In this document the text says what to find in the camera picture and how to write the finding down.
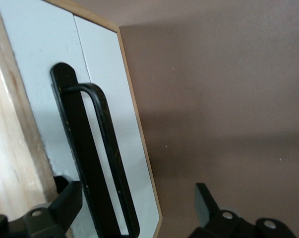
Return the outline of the light wooden cabinet box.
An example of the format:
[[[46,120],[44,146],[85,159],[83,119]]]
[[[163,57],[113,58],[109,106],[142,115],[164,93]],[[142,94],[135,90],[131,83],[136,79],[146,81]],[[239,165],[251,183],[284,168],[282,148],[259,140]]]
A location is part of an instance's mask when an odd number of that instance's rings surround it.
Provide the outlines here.
[[[118,35],[139,130],[155,189],[157,207],[160,211],[160,222],[156,229],[157,238],[162,213],[130,81],[120,29],[71,0],[44,1]],[[81,183],[83,208],[84,192],[81,180],[56,175],[53,172],[0,14],[0,214],[6,215],[8,221],[14,221],[34,208],[48,207],[71,182]],[[66,238],[77,238],[73,230],[75,220],[66,232]]]

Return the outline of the brown table mat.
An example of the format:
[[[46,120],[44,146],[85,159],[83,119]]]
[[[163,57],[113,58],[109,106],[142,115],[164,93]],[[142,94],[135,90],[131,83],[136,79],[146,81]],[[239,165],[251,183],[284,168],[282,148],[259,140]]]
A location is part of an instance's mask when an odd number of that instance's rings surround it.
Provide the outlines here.
[[[120,27],[163,214],[197,226],[194,185],[299,238],[299,0],[75,0]]]

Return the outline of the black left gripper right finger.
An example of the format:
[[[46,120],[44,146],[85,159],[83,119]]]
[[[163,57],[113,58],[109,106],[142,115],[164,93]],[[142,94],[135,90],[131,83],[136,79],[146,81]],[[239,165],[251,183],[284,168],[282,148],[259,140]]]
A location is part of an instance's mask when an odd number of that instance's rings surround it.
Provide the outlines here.
[[[232,211],[221,210],[204,183],[195,185],[194,205],[200,225],[188,238],[295,238],[279,220],[260,218],[251,224]]]

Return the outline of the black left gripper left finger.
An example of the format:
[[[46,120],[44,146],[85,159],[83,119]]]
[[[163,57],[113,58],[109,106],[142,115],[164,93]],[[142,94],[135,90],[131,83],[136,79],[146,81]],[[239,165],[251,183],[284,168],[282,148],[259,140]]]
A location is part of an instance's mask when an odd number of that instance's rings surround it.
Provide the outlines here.
[[[0,214],[0,238],[66,238],[81,208],[81,183],[71,182],[48,207],[34,208],[14,221]]]

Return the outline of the white-front drawer with black handle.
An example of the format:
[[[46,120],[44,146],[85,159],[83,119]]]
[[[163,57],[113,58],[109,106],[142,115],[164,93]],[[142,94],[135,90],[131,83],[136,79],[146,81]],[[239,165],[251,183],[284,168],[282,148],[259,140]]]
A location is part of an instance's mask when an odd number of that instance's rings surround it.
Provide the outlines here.
[[[77,238],[138,238],[117,115],[129,85],[115,32],[44,0],[0,0],[53,172],[83,185]]]

